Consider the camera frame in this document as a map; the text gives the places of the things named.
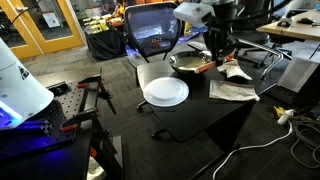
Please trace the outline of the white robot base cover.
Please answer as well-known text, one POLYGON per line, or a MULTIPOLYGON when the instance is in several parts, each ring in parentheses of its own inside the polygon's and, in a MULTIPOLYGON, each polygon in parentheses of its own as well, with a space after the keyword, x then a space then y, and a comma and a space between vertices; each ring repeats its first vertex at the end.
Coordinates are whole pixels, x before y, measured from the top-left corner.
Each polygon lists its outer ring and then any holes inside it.
POLYGON ((0 38, 0 129, 18 127, 45 109, 54 94, 43 86, 0 38))

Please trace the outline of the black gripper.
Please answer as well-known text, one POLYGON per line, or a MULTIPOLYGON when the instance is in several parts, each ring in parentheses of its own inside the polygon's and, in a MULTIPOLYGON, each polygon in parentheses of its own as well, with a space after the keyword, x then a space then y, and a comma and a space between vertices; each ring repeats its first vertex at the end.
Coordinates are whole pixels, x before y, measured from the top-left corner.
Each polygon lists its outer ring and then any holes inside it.
POLYGON ((207 24, 207 31, 203 37, 216 66, 223 64, 225 57, 234 51, 239 42, 233 36, 230 24, 207 24))

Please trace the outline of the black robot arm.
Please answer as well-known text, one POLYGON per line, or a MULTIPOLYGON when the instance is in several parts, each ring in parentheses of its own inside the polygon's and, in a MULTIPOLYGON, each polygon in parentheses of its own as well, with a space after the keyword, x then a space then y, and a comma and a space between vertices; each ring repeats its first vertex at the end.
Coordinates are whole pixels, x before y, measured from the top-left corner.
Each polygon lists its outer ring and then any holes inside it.
POLYGON ((265 45, 270 36, 258 32, 257 28, 271 22, 271 14, 278 10, 272 0, 224 0, 213 4, 215 15, 207 20, 208 31, 203 34, 204 42, 212 53, 215 65, 221 65, 222 59, 252 43, 265 45))

